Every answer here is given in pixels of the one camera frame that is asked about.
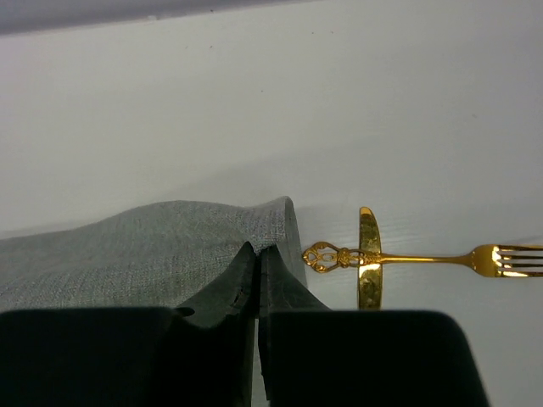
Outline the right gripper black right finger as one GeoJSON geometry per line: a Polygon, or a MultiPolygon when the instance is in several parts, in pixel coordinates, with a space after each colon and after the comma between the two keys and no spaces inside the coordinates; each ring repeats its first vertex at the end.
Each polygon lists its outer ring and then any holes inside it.
{"type": "Polygon", "coordinates": [[[283,311],[330,311],[289,270],[277,246],[260,253],[258,350],[266,400],[272,401],[270,314],[283,311]]]}

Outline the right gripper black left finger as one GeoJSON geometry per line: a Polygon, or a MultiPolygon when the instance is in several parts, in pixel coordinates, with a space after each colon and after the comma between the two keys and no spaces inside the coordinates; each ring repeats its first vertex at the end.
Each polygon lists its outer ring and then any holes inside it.
{"type": "Polygon", "coordinates": [[[182,397],[188,406],[250,406],[257,256],[244,243],[228,267],[182,303],[182,397]]]}

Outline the grey cloth napkin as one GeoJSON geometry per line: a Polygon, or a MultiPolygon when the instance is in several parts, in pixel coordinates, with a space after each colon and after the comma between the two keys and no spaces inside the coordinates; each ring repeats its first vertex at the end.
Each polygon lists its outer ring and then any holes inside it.
{"type": "Polygon", "coordinates": [[[170,201],[1,242],[1,309],[169,306],[216,279],[249,243],[305,279],[294,204],[170,201]]]}

